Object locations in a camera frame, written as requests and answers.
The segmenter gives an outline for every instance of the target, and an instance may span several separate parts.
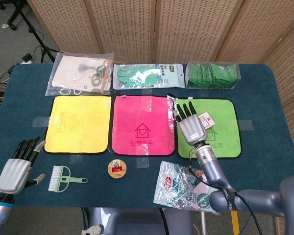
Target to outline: green gloves in package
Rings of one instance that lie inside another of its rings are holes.
[[[118,69],[118,80],[127,87],[157,86],[159,72],[156,67],[124,66]]]
[[[238,64],[220,66],[217,64],[189,63],[188,88],[230,89],[238,79]]]

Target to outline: dark blue tablecloth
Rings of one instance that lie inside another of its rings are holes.
[[[0,108],[0,173],[16,145],[23,139],[44,137],[45,127],[33,127],[37,117],[48,117],[53,96],[45,96],[52,64],[17,66]],[[240,65],[242,80],[233,90],[153,89],[152,95],[187,98],[226,98],[234,103],[238,120],[252,122],[253,129],[240,131],[242,152],[236,159],[221,159],[228,180],[236,188],[278,190],[286,177],[294,175],[294,145],[282,110],[277,86],[266,65]],[[142,90],[119,91],[142,94]],[[108,163],[122,159],[126,175],[118,180],[107,173]],[[187,165],[177,154],[149,157],[148,168],[137,168],[136,157],[40,153],[30,178],[45,173],[45,180],[15,197],[16,205],[71,207],[157,207],[153,195],[161,161]],[[71,184],[64,193],[48,191],[53,165],[66,165],[72,175],[88,178],[87,184]],[[199,167],[194,160],[194,167]]]

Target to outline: pink towel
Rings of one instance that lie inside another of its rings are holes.
[[[169,155],[174,151],[172,101],[165,97],[118,96],[112,149],[124,155]]]

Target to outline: tripod stand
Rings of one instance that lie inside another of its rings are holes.
[[[51,54],[51,51],[53,52],[59,52],[57,50],[54,49],[50,49],[49,47],[47,47],[43,41],[40,39],[39,35],[37,34],[34,26],[31,24],[31,22],[29,22],[29,20],[26,18],[26,16],[24,15],[24,13],[22,12],[21,8],[18,6],[18,4],[15,2],[15,0],[12,0],[13,5],[15,6],[15,8],[18,10],[19,14],[21,15],[21,17],[23,18],[23,20],[26,22],[26,24],[28,25],[28,32],[34,34],[35,38],[37,39],[37,41],[39,42],[39,44],[42,47],[42,54],[41,54],[41,60],[40,63],[43,63],[44,61],[44,56],[47,55],[50,60],[54,63],[54,56]]]

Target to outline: white bristles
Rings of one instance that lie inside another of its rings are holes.
[[[53,192],[56,191],[57,185],[58,185],[58,180],[59,180],[59,177],[60,177],[60,171],[61,171],[60,166],[58,166],[58,165],[53,166],[48,191],[53,191]]]

